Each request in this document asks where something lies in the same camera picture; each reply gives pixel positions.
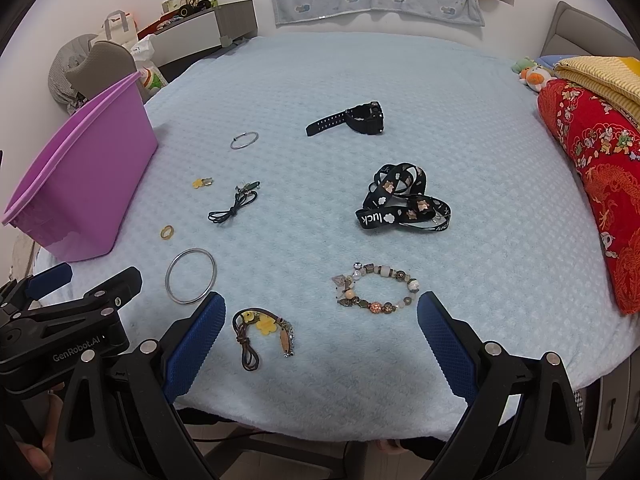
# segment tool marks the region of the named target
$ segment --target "stuffed toy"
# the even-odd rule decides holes
[[[538,65],[525,68],[520,72],[520,82],[523,85],[529,85],[529,88],[536,92],[540,92],[552,79],[558,78],[553,77],[546,68]]]
[[[522,59],[517,60],[513,65],[511,65],[511,71],[513,73],[519,74],[526,68],[531,68],[532,66],[536,66],[539,63],[533,61],[530,57],[523,57]]]

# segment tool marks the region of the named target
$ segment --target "beaded bracelet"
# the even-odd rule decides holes
[[[385,276],[386,278],[395,278],[398,282],[405,282],[409,293],[397,303],[387,301],[384,304],[379,301],[369,303],[369,301],[356,296],[353,290],[355,282],[365,274],[371,274],[372,272],[380,276]],[[415,301],[416,294],[420,291],[420,283],[418,280],[409,276],[404,270],[393,270],[386,265],[367,264],[363,266],[360,262],[355,262],[351,274],[339,274],[338,276],[332,277],[332,280],[334,280],[334,283],[337,285],[335,289],[338,291],[338,295],[336,296],[338,304],[343,306],[357,305],[362,308],[368,308],[374,314],[380,314],[381,312],[391,314],[398,308],[411,305]]]

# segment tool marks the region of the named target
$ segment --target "purple bin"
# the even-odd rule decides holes
[[[135,72],[91,99],[47,143],[4,210],[64,262],[111,251],[158,140]]]

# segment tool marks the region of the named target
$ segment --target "yellow flower charm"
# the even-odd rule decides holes
[[[255,324],[255,327],[262,332],[262,335],[269,335],[270,332],[275,332],[278,327],[273,317],[260,314],[260,321]]]

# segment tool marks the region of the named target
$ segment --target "black cord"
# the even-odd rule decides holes
[[[192,438],[194,442],[224,442],[225,440],[233,440],[235,438],[244,438],[246,436],[271,434],[271,431],[254,431],[253,433],[245,433],[242,435],[226,436],[225,438]]]
[[[244,187],[236,187],[236,201],[231,208],[229,208],[228,211],[212,211],[209,213],[209,220],[214,224],[222,224],[232,216],[236,216],[238,214],[238,210],[249,205],[258,198],[258,192],[255,190],[258,186],[260,186],[260,182],[246,184]]]

